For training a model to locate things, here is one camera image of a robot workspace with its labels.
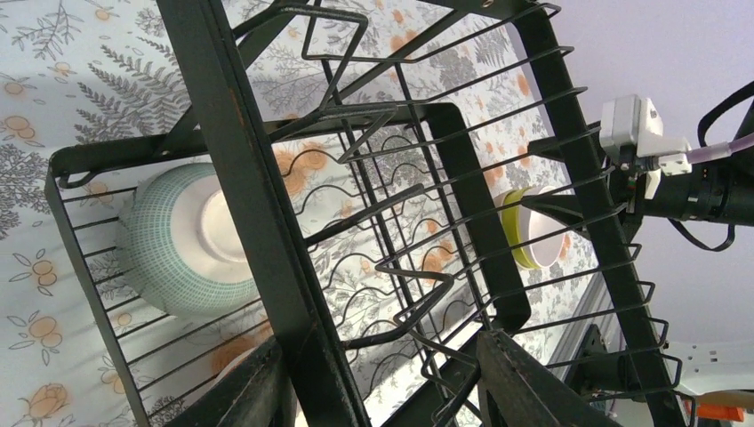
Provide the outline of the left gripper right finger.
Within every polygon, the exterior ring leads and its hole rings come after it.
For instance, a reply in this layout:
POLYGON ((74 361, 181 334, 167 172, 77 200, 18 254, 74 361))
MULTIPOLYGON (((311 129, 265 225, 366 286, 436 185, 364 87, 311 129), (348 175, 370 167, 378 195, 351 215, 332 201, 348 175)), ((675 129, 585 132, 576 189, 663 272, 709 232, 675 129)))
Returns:
POLYGON ((481 331, 477 394, 484 426, 616 426, 502 330, 481 331))

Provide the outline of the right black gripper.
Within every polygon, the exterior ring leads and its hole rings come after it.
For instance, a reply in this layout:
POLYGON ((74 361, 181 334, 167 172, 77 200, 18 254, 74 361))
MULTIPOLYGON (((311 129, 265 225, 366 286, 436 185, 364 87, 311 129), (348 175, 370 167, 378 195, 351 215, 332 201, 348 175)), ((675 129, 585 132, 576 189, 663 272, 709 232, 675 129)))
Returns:
MULTIPOLYGON (((590 130, 590 142, 597 152, 601 165, 609 166, 612 163, 599 145, 599 126, 599 121, 588 125, 588 129, 590 130)), ((528 152, 537 157, 554 160, 564 164, 565 158, 561 149, 556 146, 556 143, 557 138, 553 136, 533 140, 528 144, 528 152)), ((606 178, 606 185, 614 202, 629 203, 626 209, 618 214, 618 219, 622 226, 624 236, 629 242, 632 242, 643 222, 643 216, 633 211, 633 203, 635 202, 636 195, 635 186, 634 184, 630 184, 629 176, 621 170, 613 170, 606 178)), ((546 196, 540 201, 524 202, 524 206, 532 207, 536 212, 546 214, 563 225, 574 225, 576 222, 583 219, 582 208, 577 201, 575 194, 561 192, 546 196)))

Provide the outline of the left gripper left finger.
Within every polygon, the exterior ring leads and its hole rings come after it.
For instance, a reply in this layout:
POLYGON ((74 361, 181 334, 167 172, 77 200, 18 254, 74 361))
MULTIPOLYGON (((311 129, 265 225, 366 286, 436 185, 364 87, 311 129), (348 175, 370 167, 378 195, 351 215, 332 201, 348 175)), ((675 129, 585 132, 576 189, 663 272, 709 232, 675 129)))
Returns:
POLYGON ((269 338, 167 425, 293 427, 296 414, 281 347, 269 338))

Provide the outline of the pale green bowl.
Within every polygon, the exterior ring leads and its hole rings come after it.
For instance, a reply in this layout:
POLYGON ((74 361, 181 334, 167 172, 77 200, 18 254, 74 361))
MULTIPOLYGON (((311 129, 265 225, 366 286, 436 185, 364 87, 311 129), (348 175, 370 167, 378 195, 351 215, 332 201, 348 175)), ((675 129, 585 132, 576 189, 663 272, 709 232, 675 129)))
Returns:
POLYGON ((137 187, 119 213, 116 259, 128 286, 176 317, 218 317, 259 296, 210 163, 180 165, 137 187))

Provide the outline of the black wire dish rack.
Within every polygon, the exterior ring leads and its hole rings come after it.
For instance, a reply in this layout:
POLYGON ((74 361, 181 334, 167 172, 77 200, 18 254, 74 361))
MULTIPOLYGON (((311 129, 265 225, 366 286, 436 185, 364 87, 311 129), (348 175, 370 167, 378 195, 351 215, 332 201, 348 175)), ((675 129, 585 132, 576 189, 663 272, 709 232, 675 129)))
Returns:
MULTIPOLYGON (((262 303, 280 345, 296 401, 312 426, 368 426, 364 399, 357 388, 347 355, 351 351, 391 345, 410 338, 422 357, 422 386, 388 418, 390 426, 454 426, 462 409, 482 423, 477 384, 477 334, 502 330, 512 340, 525 331, 531 309, 525 285, 514 267, 506 234, 493 227, 495 208, 484 192, 483 168, 472 152, 470 130, 461 123, 460 110, 449 102, 435 103, 405 98, 349 104, 347 98, 379 74, 400 68, 409 54, 435 40, 442 32, 469 15, 494 19, 497 26, 514 26, 525 49, 525 64, 532 68, 535 83, 553 126, 556 146, 565 158, 571 178, 567 186, 540 196, 575 194, 583 219, 563 225, 589 239, 596 251, 600 276, 613 305, 627 352, 638 363, 639 394, 648 405, 656 426, 693 426, 697 418, 687 413, 678 392, 679 379, 670 376, 662 354, 669 325, 653 318, 648 309, 655 285, 642 281, 634 268, 640 248, 623 234, 618 214, 624 204, 612 200, 606 185, 610 173, 602 166, 590 142, 590 130, 577 100, 565 63, 570 49, 561 45, 551 21, 559 12, 556 4, 543 1, 448 1, 448 14, 421 32, 403 49, 386 58, 372 60, 371 68, 345 88, 338 83, 346 67, 356 60, 355 51, 368 28, 366 16, 322 7, 319 2, 275 1, 236 27, 218 1, 162 1, 158 7, 177 55, 191 105, 169 133, 134 138, 137 154, 116 154, 112 160, 84 160, 73 166, 64 160, 72 148, 54 153, 49 162, 44 193, 52 209, 64 246, 95 317, 100 335, 119 375, 132 376, 132 362, 124 356, 122 337, 108 322, 109 307, 102 308, 98 291, 87 292, 84 284, 96 286, 78 239, 78 227, 68 214, 68 200, 61 193, 78 189, 103 173, 161 165, 188 157, 209 155, 229 198, 230 214, 245 250, 246 259, 261 289, 262 303), (324 98, 310 113, 296 120, 263 121, 253 98, 246 70, 272 44, 287 22, 299 16, 352 23, 355 34, 343 55, 320 55, 325 72, 324 98), (402 125, 419 131, 427 125, 430 140, 416 147, 428 155, 437 147, 438 160, 428 160, 431 188, 416 182, 396 194, 378 199, 366 172, 367 163, 380 153, 368 139, 385 126, 402 125), (365 207, 351 216, 304 237, 287 196, 283 175, 273 156, 275 144, 321 135, 345 136, 349 142, 339 163, 346 165, 363 187, 365 207), (461 268, 453 273, 408 270, 402 259, 411 247, 396 249, 388 233, 385 213, 412 197, 435 191, 443 208, 456 201, 458 214, 448 215, 446 232, 460 237, 460 227, 469 232, 468 255, 461 247, 461 268), (325 293, 315 274, 310 254, 326 240, 344 235, 366 223, 384 249, 378 262, 404 304, 388 331, 368 332, 343 339, 336 330, 325 293), (410 279, 430 278, 438 287, 429 294, 410 295, 410 279)), ((133 379, 125 387, 130 405, 138 405, 139 426, 150 426, 143 403, 143 389, 133 379)))

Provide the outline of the yellow-green bowl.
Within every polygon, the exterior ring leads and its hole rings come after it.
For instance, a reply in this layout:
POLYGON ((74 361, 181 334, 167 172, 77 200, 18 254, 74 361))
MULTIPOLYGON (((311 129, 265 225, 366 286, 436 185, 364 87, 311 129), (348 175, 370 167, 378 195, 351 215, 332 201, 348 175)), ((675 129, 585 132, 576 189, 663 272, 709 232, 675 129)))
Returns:
MULTIPOLYGON (((524 196, 526 189, 515 189, 512 190, 511 193, 506 198, 506 205, 513 204, 517 201, 519 201, 522 196, 524 196)), ((516 246, 523 243, 523 238, 521 231, 519 230, 519 219, 518 219, 518 210, 520 208, 520 205, 516 205, 511 208, 506 208, 501 214, 501 225, 504 229, 504 232, 506 233, 506 239, 509 242, 510 246, 516 246)), ((532 270, 533 264, 527 257, 527 254, 525 252, 526 247, 521 246, 517 247, 512 251, 514 260, 518 264, 519 267, 525 269, 525 270, 532 270)))

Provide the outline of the beige bowl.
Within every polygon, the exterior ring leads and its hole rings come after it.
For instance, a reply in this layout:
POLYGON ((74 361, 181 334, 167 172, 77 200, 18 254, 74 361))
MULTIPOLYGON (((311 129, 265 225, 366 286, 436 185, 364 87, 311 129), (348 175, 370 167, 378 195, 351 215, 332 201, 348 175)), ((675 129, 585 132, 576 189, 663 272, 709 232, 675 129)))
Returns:
POLYGON ((505 209, 506 198, 511 193, 511 190, 506 190, 493 198, 493 204, 495 208, 495 214, 500 216, 505 209))

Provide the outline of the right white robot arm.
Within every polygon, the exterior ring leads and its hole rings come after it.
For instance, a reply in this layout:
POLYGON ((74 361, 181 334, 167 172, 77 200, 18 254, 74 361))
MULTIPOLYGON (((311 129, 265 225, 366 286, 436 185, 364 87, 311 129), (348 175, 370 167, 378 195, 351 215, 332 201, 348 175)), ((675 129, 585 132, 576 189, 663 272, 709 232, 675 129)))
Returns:
POLYGON ((753 100, 746 84, 723 99, 699 121, 699 146, 662 134, 662 121, 648 98, 629 95, 607 102, 590 125, 593 144, 609 168, 613 201, 625 205, 620 223, 627 238, 644 217, 667 219, 692 245, 722 252, 735 240, 738 226, 753 224, 753 110, 730 142, 708 143, 710 128, 730 109, 753 100))

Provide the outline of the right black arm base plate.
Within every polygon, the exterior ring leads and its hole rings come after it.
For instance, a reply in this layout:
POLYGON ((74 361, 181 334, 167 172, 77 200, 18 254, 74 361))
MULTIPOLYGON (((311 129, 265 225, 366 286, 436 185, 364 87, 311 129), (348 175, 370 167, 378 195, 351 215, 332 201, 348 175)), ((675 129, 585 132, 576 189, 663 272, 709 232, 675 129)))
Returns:
POLYGON ((586 330, 576 358, 591 360, 567 367, 563 382, 583 397, 602 397, 615 393, 634 391, 638 378, 634 367, 625 355, 608 351, 601 331, 591 324, 586 330))

